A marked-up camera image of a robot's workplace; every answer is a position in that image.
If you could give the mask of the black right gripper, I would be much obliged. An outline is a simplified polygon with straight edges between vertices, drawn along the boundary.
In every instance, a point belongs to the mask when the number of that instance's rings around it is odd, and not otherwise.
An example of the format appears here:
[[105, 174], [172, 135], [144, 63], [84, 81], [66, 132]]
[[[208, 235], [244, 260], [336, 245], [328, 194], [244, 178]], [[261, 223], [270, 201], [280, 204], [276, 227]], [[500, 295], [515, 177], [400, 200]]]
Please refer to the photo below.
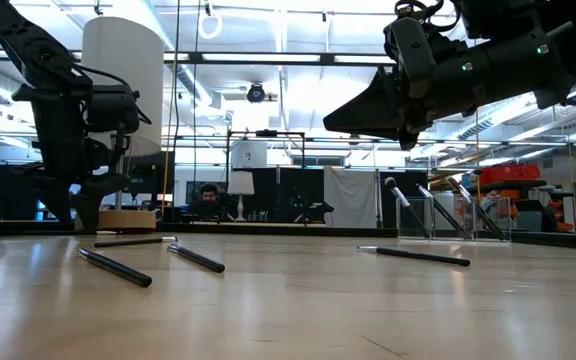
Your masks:
[[472, 112], [487, 99], [491, 63], [482, 48], [406, 17], [385, 28], [385, 50], [396, 61], [392, 72], [378, 69], [365, 90], [326, 115], [327, 130], [398, 138], [409, 150], [435, 119]]

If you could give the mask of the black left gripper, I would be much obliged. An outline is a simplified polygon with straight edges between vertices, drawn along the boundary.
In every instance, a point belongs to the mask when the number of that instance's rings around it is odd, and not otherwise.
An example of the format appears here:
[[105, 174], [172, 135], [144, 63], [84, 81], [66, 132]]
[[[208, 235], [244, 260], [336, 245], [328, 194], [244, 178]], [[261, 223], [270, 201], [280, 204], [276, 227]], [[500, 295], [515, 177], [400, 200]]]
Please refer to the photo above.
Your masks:
[[[72, 222], [72, 204], [83, 228], [95, 230], [103, 198], [130, 184], [124, 174], [88, 177], [102, 166], [115, 166], [124, 155], [126, 137], [139, 129], [140, 97], [125, 84], [67, 90], [23, 85], [13, 94], [15, 100], [31, 104], [44, 168], [58, 178], [37, 177], [34, 188], [59, 222]], [[86, 178], [80, 191], [70, 195], [70, 185], [64, 181]]]

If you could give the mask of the angled tip makeup brush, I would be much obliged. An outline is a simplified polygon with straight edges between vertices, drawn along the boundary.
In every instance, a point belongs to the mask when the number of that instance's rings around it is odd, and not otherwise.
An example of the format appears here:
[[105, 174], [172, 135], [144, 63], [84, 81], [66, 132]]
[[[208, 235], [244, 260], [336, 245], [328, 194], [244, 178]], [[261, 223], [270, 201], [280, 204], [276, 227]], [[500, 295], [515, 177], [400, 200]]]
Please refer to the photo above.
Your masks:
[[119, 263], [113, 259], [86, 250], [84, 248], [79, 248], [78, 253], [87, 262], [92, 263], [93, 265], [100, 267], [116, 276], [119, 276], [135, 285], [147, 288], [152, 284], [152, 278], [150, 276], [141, 273], [127, 265]]

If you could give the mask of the round head makeup brush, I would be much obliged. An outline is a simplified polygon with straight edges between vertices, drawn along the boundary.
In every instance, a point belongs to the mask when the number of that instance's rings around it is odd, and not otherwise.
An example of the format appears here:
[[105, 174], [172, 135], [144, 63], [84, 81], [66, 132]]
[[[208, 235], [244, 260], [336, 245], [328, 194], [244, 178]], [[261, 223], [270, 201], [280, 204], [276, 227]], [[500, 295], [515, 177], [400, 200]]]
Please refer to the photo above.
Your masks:
[[388, 190], [400, 201], [405, 213], [411, 224], [418, 230], [418, 232], [426, 239], [430, 237], [428, 230], [426, 229], [424, 223], [421, 221], [417, 213], [415, 212], [413, 206], [410, 204], [406, 196], [399, 189], [396, 180], [393, 177], [387, 177], [384, 180], [384, 185]]

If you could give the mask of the thick black makeup brush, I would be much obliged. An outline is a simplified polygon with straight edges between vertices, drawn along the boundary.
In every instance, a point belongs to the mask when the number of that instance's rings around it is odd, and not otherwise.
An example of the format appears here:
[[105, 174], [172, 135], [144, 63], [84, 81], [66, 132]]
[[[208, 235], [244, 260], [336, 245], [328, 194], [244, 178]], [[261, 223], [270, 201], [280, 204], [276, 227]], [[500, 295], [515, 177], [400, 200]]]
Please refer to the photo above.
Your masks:
[[471, 240], [471, 235], [464, 229], [462, 225], [460, 225], [457, 220], [453, 217], [448, 210], [439, 203], [436, 198], [432, 195], [432, 193], [427, 190], [423, 185], [417, 183], [417, 189], [422, 193], [424, 197], [429, 199], [436, 211], [452, 226], [452, 228], [464, 239], [464, 240]]

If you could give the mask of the brown bristle makeup brush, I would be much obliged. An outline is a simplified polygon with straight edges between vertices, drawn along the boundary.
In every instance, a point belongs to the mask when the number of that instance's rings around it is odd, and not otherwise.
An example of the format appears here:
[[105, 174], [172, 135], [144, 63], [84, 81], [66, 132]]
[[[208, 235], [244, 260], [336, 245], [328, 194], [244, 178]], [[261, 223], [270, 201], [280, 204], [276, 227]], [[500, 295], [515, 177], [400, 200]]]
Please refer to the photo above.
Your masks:
[[459, 184], [455, 179], [448, 178], [447, 182], [457, 190], [462, 197], [467, 200], [474, 209], [473, 216], [481, 220], [487, 228], [492, 232], [492, 234], [500, 241], [508, 241], [506, 235], [501, 231], [501, 229], [492, 221], [492, 219], [486, 214], [484, 209], [479, 204], [478, 200], [474, 198], [470, 192], [461, 184]]

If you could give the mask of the white hanging sheet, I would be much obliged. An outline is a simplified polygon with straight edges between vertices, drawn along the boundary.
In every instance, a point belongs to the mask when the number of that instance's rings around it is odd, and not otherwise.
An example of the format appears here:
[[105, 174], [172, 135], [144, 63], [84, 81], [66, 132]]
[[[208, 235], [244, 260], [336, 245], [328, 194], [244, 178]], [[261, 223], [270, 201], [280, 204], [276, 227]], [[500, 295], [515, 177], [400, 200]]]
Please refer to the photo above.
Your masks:
[[367, 229], [377, 224], [375, 172], [334, 167], [323, 169], [324, 202], [333, 211], [324, 216], [333, 228]]

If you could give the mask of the black partition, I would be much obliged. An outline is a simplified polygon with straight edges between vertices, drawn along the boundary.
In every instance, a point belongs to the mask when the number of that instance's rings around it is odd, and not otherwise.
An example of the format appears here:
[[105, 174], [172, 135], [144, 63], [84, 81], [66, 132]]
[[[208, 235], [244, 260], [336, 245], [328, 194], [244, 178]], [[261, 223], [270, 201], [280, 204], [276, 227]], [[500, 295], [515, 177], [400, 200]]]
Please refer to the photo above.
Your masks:
[[[275, 208], [275, 168], [249, 168], [253, 174], [255, 194], [244, 196], [244, 215], [246, 217], [267, 215], [267, 220], [275, 223], [288, 223], [297, 220], [303, 214], [305, 205], [313, 206], [324, 202], [323, 169], [304, 169], [281, 167], [280, 214], [274, 214]], [[399, 189], [406, 197], [420, 196], [416, 184], [428, 184], [427, 174], [421, 171], [382, 171], [379, 169], [355, 170], [375, 172], [377, 222], [382, 221], [386, 228], [395, 226], [394, 196], [384, 185], [387, 177], [393, 177]], [[308, 218], [314, 222], [322, 221], [328, 215], [313, 208], [308, 210]]]

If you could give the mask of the white square panel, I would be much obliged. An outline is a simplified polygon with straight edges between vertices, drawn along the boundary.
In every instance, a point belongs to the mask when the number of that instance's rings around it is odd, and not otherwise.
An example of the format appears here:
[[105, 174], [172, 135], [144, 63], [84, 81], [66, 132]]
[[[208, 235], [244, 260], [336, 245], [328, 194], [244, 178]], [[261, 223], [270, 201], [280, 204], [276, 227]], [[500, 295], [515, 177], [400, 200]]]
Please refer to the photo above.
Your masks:
[[263, 168], [268, 163], [266, 141], [239, 141], [230, 148], [230, 163], [233, 168]]

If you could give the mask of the white shade wooden base lamp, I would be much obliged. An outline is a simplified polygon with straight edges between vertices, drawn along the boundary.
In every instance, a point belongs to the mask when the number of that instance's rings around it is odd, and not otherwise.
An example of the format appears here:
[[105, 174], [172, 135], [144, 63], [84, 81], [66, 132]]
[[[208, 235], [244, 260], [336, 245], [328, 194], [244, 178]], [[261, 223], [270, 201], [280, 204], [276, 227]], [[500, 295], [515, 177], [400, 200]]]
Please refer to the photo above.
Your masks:
[[[150, 28], [121, 17], [98, 17], [87, 22], [83, 32], [81, 64], [125, 80], [140, 93], [137, 105], [152, 124], [140, 122], [128, 135], [127, 165], [137, 158], [157, 155], [162, 149], [163, 55], [160, 37]], [[98, 210], [96, 230], [122, 233], [152, 233], [156, 216], [152, 210]]]

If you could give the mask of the small white table lamp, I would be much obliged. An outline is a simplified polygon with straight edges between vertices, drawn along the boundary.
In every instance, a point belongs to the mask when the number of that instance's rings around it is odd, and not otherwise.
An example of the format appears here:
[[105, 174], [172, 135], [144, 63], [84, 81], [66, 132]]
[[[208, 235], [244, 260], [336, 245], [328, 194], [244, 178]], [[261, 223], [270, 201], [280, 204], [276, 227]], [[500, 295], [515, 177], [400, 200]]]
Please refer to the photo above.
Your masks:
[[237, 198], [237, 217], [235, 222], [243, 222], [244, 218], [244, 196], [255, 194], [253, 174], [248, 171], [233, 171], [229, 178], [227, 193]]

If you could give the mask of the red storage bins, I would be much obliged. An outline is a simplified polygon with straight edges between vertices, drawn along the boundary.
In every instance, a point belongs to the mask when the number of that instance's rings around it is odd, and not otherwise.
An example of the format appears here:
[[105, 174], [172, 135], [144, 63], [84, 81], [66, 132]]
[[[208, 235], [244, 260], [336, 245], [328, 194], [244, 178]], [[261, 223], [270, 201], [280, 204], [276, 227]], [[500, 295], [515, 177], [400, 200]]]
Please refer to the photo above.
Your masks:
[[479, 181], [482, 185], [487, 185], [506, 181], [533, 181], [540, 178], [539, 168], [534, 164], [506, 164], [484, 168]]

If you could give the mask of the clear acrylic brush holder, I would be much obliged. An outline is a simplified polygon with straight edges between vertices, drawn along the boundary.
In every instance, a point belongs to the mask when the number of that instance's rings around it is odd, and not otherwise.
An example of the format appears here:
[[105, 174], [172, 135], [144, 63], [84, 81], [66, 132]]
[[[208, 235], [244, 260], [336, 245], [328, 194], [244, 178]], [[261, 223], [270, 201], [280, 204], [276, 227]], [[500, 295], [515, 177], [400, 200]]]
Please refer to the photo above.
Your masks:
[[475, 200], [438, 193], [433, 198], [409, 197], [407, 205], [396, 201], [396, 229], [401, 237], [453, 239], [458, 241], [512, 240], [509, 220], [499, 225]]

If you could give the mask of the black background frame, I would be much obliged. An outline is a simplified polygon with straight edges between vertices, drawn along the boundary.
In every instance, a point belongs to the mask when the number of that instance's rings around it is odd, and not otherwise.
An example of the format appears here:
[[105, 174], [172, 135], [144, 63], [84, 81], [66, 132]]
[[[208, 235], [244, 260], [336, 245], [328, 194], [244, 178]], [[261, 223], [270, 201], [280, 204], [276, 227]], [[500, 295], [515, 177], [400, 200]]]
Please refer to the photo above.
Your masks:
[[[294, 137], [300, 137], [301, 138], [301, 145], [298, 146], [297, 144], [295, 144], [295, 147], [300, 149], [302, 154], [301, 154], [301, 158], [302, 158], [302, 165], [300, 167], [301, 170], [305, 169], [305, 150], [306, 150], [306, 135], [304, 132], [293, 132], [293, 131], [277, 131], [277, 130], [270, 130], [270, 129], [264, 129], [264, 130], [256, 130], [256, 131], [232, 131], [232, 130], [228, 130], [227, 131], [227, 135], [226, 135], [226, 150], [225, 150], [225, 154], [226, 154], [226, 166], [225, 166], [225, 170], [226, 170], [226, 183], [227, 185], [230, 185], [230, 175], [231, 172], [233, 170], [232, 164], [231, 164], [231, 149], [233, 148], [233, 145], [231, 144], [231, 137], [233, 135], [240, 135], [241, 138], [239, 139], [238, 143], [242, 142], [242, 141], [249, 141], [249, 136], [253, 135], [256, 139], [270, 139], [270, 138], [278, 138], [278, 137], [284, 137], [286, 142], [294, 142]], [[277, 165], [275, 167], [275, 208], [274, 208], [274, 214], [275, 215], [279, 215], [280, 214], [280, 201], [281, 201], [281, 193], [280, 193], [280, 185], [281, 185], [281, 166]]]

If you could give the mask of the black aluminium table frame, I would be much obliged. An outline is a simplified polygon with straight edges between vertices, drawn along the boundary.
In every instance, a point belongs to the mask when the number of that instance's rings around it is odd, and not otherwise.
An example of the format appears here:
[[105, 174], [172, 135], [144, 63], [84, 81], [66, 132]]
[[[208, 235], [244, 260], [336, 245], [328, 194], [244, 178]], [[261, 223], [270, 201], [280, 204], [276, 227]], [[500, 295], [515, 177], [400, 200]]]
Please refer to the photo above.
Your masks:
[[[296, 65], [296, 66], [392, 66], [394, 61], [377, 54], [348, 53], [272, 53], [272, 52], [166, 52], [163, 61], [174, 65]], [[185, 225], [164, 222], [159, 231], [214, 233], [233, 235], [280, 236], [330, 236], [330, 237], [394, 237], [394, 229], [350, 230], [331, 229], [314, 225]], [[55, 221], [1, 220], [0, 236], [14, 235], [74, 235], [72, 225], [59, 225]], [[518, 232], [513, 235], [516, 243], [576, 248], [576, 235], [563, 233]]]

